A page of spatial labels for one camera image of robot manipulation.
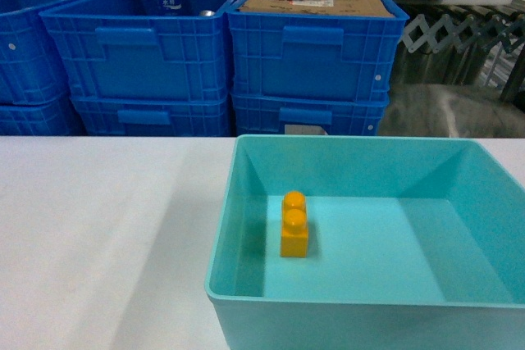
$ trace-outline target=crate handle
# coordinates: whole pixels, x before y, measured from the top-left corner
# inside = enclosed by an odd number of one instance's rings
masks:
[[[243,4],[246,3],[247,0],[228,0],[228,2],[231,1],[231,4],[229,5],[228,9],[231,11],[237,11]]]
[[[170,125],[168,111],[119,110],[118,121],[129,125]]]
[[[331,111],[303,110],[282,107],[279,110],[279,121],[294,122],[301,125],[331,125]]]
[[[95,29],[101,45],[158,45],[157,32],[152,28],[105,28]]]
[[[282,39],[283,43],[343,45],[344,35],[342,28],[285,26]]]

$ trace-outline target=blue plastic crate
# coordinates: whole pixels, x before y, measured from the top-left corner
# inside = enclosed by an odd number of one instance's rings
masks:
[[[0,106],[0,135],[85,135],[67,95],[38,106]]]
[[[228,137],[228,99],[211,102],[72,98],[90,135]]]
[[[334,135],[376,135],[384,102],[329,102],[232,94],[237,134],[283,134],[286,125],[315,125]]]
[[[233,38],[234,92],[282,98],[386,100],[395,50],[409,18],[227,12]]]
[[[39,12],[72,0],[0,0],[0,103],[34,105],[66,93],[67,75]]]
[[[183,16],[170,17],[158,15],[156,0],[82,0],[41,16],[72,96],[207,101],[231,83],[224,11],[232,2],[183,0]]]

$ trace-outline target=lego stud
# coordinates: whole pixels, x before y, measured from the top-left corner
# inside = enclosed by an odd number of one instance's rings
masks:
[[[306,211],[306,197],[301,192],[293,191],[285,195],[283,200],[283,209],[300,209]]]
[[[308,216],[304,194],[297,191],[286,194],[281,214],[281,257],[306,257]]]
[[[292,234],[300,234],[306,229],[306,213],[300,209],[289,209],[283,218],[283,227]]]

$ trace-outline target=bottle label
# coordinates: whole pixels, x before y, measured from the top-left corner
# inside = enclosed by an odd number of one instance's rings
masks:
[[[174,13],[182,8],[180,0],[157,0],[163,13]]]

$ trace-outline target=teal plastic bin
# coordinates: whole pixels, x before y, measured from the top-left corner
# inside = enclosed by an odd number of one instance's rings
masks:
[[[280,257],[306,195],[306,258]],[[525,190],[459,139],[237,139],[206,290],[232,349],[525,348]]]

